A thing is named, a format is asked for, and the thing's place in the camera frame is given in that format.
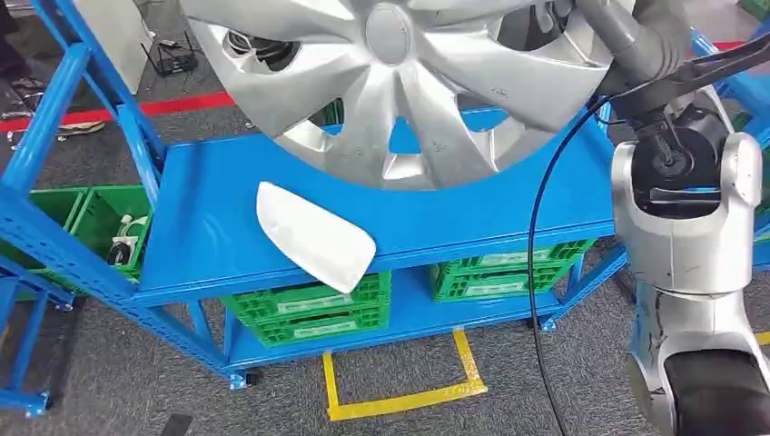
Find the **hubcap spoke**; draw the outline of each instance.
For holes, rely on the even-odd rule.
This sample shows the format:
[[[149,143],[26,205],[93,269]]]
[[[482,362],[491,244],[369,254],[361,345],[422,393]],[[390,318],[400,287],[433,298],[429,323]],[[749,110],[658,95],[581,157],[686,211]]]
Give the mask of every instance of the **hubcap spoke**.
[[[393,85],[393,70],[373,65],[342,97],[345,124],[326,151],[327,171],[356,183],[382,185],[396,121]]]
[[[355,46],[307,44],[286,69],[272,73],[254,56],[233,58],[221,48],[217,50],[226,33],[223,27],[193,20],[190,24],[217,75],[229,82],[227,88],[235,101],[271,137],[340,97],[367,68],[366,56],[351,51]]]
[[[485,33],[425,34],[425,60],[460,86],[524,124],[557,132],[607,72],[592,66],[510,50]]]
[[[427,27],[494,20],[524,7],[546,0],[410,0],[408,8],[415,19]]]
[[[489,144],[479,147],[459,116],[455,94],[421,64],[400,71],[406,117],[420,141],[430,175],[451,186],[495,173]]]

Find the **person's foot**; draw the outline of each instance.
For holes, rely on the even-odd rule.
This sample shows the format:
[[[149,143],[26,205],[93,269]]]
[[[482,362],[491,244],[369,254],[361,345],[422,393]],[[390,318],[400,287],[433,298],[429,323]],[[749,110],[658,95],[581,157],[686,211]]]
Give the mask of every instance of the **person's foot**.
[[[13,101],[0,114],[0,120],[32,118],[40,104],[46,83],[32,76],[21,77],[10,84]],[[72,136],[76,134],[92,134],[104,128],[104,122],[65,124],[59,127],[57,136]]]

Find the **red floor line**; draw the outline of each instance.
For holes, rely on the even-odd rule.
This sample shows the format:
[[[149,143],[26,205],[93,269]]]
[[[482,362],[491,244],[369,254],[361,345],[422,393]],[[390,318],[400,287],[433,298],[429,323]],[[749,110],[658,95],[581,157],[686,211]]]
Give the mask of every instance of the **red floor line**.
[[[714,43],[719,50],[725,51],[738,47],[742,41],[729,41],[723,43]],[[144,114],[148,116],[173,114],[177,112],[199,111],[202,109],[212,109],[214,107],[232,106],[235,102],[225,92],[195,95],[192,97],[166,100],[163,102],[150,102],[139,104]],[[64,116],[62,124],[89,123],[94,121],[112,121],[112,116],[105,110],[84,111],[67,114]],[[0,132],[19,132],[26,129],[29,120],[17,119],[0,122]]]

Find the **silver hubcap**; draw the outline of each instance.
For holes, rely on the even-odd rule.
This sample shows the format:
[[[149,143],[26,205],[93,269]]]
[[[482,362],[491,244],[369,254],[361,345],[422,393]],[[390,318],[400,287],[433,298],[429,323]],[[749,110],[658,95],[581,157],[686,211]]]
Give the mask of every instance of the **silver hubcap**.
[[[494,24],[503,15],[544,3],[182,0],[224,87],[277,144],[344,180],[404,190],[454,186],[508,168],[558,132],[594,92],[611,56],[579,11],[562,36],[538,50],[515,51],[496,41]],[[273,72],[254,52],[229,49],[228,29],[301,42],[301,48]],[[509,117],[472,132],[460,117],[458,94],[472,94]],[[345,122],[339,134],[308,121],[340,97]],[[420,154],[390,151],[398,117],[416,135]]]

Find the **cylindrical part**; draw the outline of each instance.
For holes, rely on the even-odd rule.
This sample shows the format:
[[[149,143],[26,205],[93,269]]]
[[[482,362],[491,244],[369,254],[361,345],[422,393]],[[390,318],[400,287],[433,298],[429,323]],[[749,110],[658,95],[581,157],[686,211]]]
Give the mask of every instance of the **cylindrical part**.
[[[577,7],[615,56],[602,94],[662,77],[686,58],[690,26],[681,0],[637,0],[633,14],[616,0],[577,0]]]

